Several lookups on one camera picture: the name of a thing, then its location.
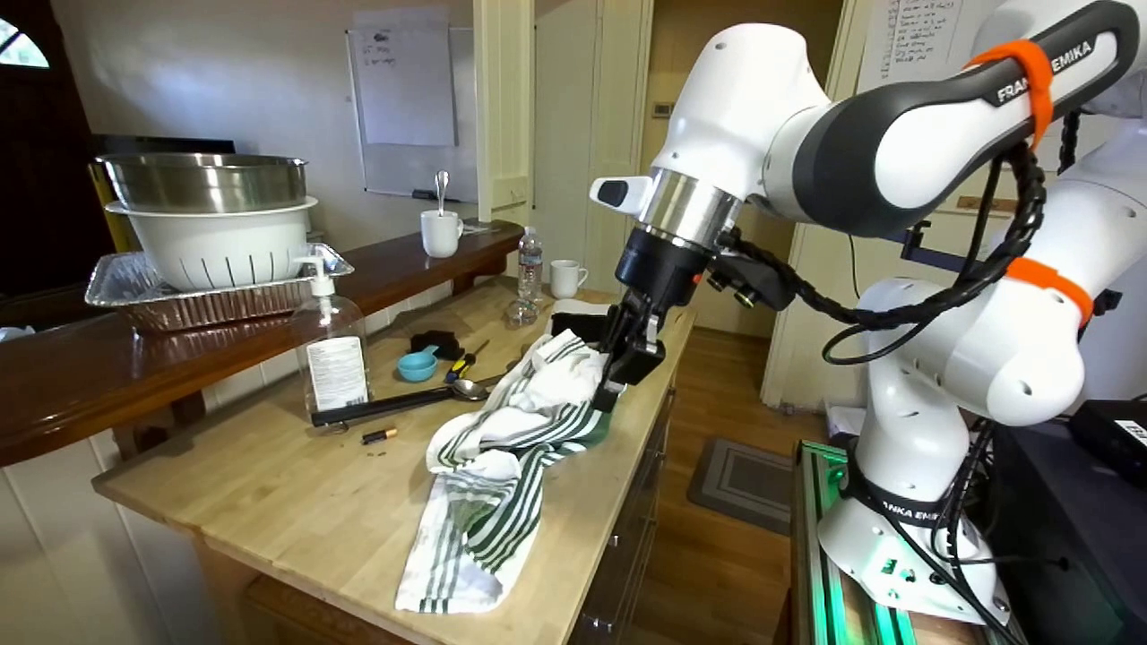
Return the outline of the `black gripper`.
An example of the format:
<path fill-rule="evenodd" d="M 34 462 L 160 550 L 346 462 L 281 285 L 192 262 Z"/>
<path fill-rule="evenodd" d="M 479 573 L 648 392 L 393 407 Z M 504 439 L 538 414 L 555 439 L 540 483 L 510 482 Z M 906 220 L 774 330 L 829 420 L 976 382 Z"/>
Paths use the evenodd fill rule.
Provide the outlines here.
<path fill-rule="evenodd" d="M 663 346 L 654 346 L 663 317 L 690 300 L 706 267 L 709 256 L 701 247 L 673 245 L 648 230 L 633 230 L 627 237 L 617 262 L 624 297 L 609 319 L 609 358 L 601 362 L 601 382 L 595 386 L 591 408 L 611 414 L 627 382 L 642 385 L 663 362 Z"/>

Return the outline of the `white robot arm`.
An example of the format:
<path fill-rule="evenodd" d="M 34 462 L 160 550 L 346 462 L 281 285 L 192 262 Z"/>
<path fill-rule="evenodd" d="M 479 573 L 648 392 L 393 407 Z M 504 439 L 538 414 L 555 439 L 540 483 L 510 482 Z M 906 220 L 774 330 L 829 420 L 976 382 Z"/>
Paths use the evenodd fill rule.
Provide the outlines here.
<path fill-rule="evenodd" d="M 960 513 L 971 428 L 1035 428 L 1076 407 L 1092 300 L 1142 257 L 1142 151 L 1114 136 L 1051 181 L 1039 139 L 1139 78 L 1142 0 L 1004 0 L 960 70 L 849 98 L 820 87 L 796 29 L 719 29 L 653 168 L 591 188 L 633 220 L 595 401 L 663 362 L 663 319 L 701 280 L 807 306 L 836 324 L 820 358 L 863 373 L 820 551 L 880 607 L 995 629 L 995 561 Z M 739 237 L 747 202 L 892 247 L 930 230 L 937 257 L 837 300 Z"/>

